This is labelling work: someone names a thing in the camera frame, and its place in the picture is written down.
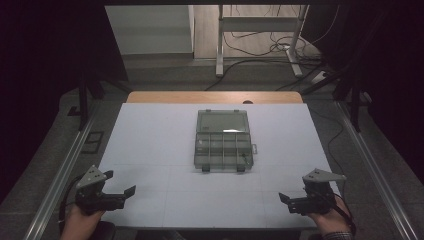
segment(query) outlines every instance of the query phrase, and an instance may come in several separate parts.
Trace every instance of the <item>white table surface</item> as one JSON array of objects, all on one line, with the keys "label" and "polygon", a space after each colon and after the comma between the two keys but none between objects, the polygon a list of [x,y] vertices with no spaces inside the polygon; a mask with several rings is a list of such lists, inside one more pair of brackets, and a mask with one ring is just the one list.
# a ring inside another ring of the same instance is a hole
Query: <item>white table surface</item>
[{"label": "white table surface", "polygon": [[[205,109],[247,111],[258,149],[252,170],[195,169],[197,112]],[[114,171],[103,192],[137,189],[102,219],[134,228],[315,227],[278,196],[305,197],[302,176],[315,168],[331,171],[306,104],[125,103],[99,169]]]}]

